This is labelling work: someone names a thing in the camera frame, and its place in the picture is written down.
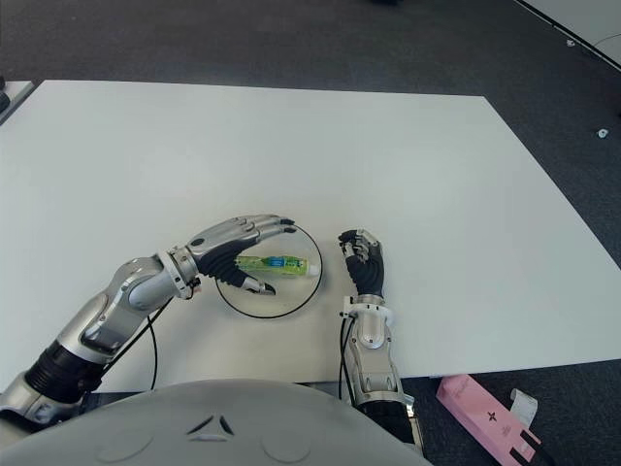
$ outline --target white tabletop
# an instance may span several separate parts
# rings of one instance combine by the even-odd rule
[[[16,107],[23,99],[26,98],[29,92],[32,91],[34,87],[33,83],[30,81],[7,81],[4,92],[7,94],[9,99],[11,99],[11,103],[9,107],[7,107],[4,112],[0,112],[0,124],[5,118],[13,111],[13,108]]]
[[[0,386],[122,262],[254,213],[314,236],[317,295],[258,320],[204,280],[155,325],[158,385],[334,380],[336,237],[358,226],[384,244],[402,376],[621,357],[618,267],[482,97],[46,82],[0,128]],[[151,369],[144,337],[101,389]]]

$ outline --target dark floor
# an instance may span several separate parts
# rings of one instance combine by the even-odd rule
[[[37,83],[483,95],[621,264],[621,73],[511,0],[1,0],[0,40],[0,73]],[[539,398],[533,430],[559,464],[621,464],[621,361],[477,378]],[[494,464],[437,382],[405,384],[432,461]]]

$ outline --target black cable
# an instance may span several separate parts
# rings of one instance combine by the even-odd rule
[[[159,311],[157,311],[157,313],[155,313],[155,316],[153,317],[153,319],[151,319],[151,320],[150,320],[150,323],[151,323],[151,324],[153,324],[153,323],[157,320],[157,318],[161,316],[161,314],[162,314],[162,313],[164,312],[164,310],[166,309],[166,306],[168,306],[168,305],[169,305],[169,303],[170,303],[172,300],[173,300],[173,298],[169,299],[168,301],[166,301],[166,302],[164,303],[164,305],[163,305],[161,308],[159,308]],[[102,373],[101,377],[104,377],[104,375],[106,375],[106,373],[107,373],[108,371],[110,371],[110,370],[113,368],[113,366],[117,363],[117,361],[118,361],[121,357],[123,357],[123,355],[124,355],[126,352],[128,352],[128,351],[129,351],[129,349],[130,349],[130,348],[132,348],[132,347],[136,344],[136,342],[140,339],[140,337],[142,337],[142,336],[145,334],[145,332],[148,330],[148,328],[149,328],[149,325],[147,324],[147,325],[145,325],[145,326],[143,327],[143,329],[142,329],[140,332],[138,332],[138,335],[136,335],[136,336],[134,337],[134,339],[133,339],[131,342],[129,342],[129,344],[128,344],[125,348],[123,348],[123,350],[122,350],[122,351],[121,351],[121,352],[120,352],[120,353],[119,353],[119,354],[118,354],[118,355],[117,355],[117,356],[113,359],[113,361],[112,361],[110,364],[108,364],[108,365],[106,366],[106,368],[104,369],[104,371],[103,371],[103,373]]]
[[[147,322],[148,330],[151,332],[151,339],[153,341],[153,380],[151,381],[151,390],[153,390],[155,387],[155,380],[157,379],[157,340],[155,339],[155,330],[153,330],[153,321],[150,316],[147,316]]]
[[[602,42],[607,41],[608,39],[614,39],[615,37],[619,37],[619,36],[621,36],[621,33],[620,34],[613,34],[613,35],[608,36],[608,37],[604,37],[600,41],[598,41],[595,44],[593,44],[593,47],[598,46],[599,44],[601,44]]]
[[[345,341],[343,342],[343,346],[342,346],[343,373],[345,374],[345,383],[347,385],[347,391],[349,392],[349,400],[351,400],[351,406],[353,406],[354,404],[353,389],[351,388],[351,380],[349,379],[349,371],[347,371],[347,364],[345,363],[345,360],[344,360],[344,354],[345,354],[345,348],[346,348],[347,342],[349,341],[349,335],[351,334],[351,327],[353,327],[354,321],[355,321],[355,317],[351,320],[351,322],[349,323],[349,326],[347,327],[347,334],[345,335]]]
[[[343,393],[342,393],[342,383],[343,383],[343,379],[342,379],[342,374],[345,374],[345,383],[347,385],[347,392],[349,393],[349,399],[351,400],[351,404],[353,405],[354,403],[354,397],[353,397],[353,389],[351,387],[351,379],[349,378],[349,371],[347,370],[347,364],[345,363],[345,348],[347,347],[347,342],[349,341],[349,335],[351,334],[351,328],[353,327],[353,323],[354,323],[355,317],[351,318],[351,322],[349,323],[349,326],[347,327],[347,333],[345,335],[345,338],[343,339],[343,331],[344,331],[344,325],[345,325],[345,321],[343,320],[343,323],[341,325],[341,368],[339,370],[339,399],[343,399]]]
[[[341,352],[341,364],[339,364],[339,399],[343,400],[343,334],[345,331],[345,319],[341,322],[341,336],[339,337],[339,350]]]

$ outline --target white plate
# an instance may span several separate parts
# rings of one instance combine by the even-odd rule
[[[293,255],[318,265],[319,274],[314,277],[283,276],[272,272],[252,272],[254,278],[269,283],[276,295],[252,294],[249,291],[216,282],[220,295],[236,311],[258,318],[286,316],[303,307],[314,295],[321,282],[321,253],[312,237],[298,226],[294,234],[279,235],[244,251],[243,255],[260,257]]]

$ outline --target robotic hand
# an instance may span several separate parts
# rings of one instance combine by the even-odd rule
[[[358,296],[344,299],[341,327],[342,365],[351,404],[402,442],[414,444],[407,411],[412,400],[405,395],[390,357],[392,312],[384,306],[381,243],[367,230],[358,229],[345,231],[339,244],[358,290]]]
[[[283,216],[239,216],[199,233],[182,248],[126,262],[30,370],[0,395],[0,411],[44,426],[74,416],[83,395],[100,385],[142,322],[174,297],[193,296],[198,274],[252,293],[275,294],[272,286],[241,271],[235,257],[268,238],[295,231],[294,221]]]

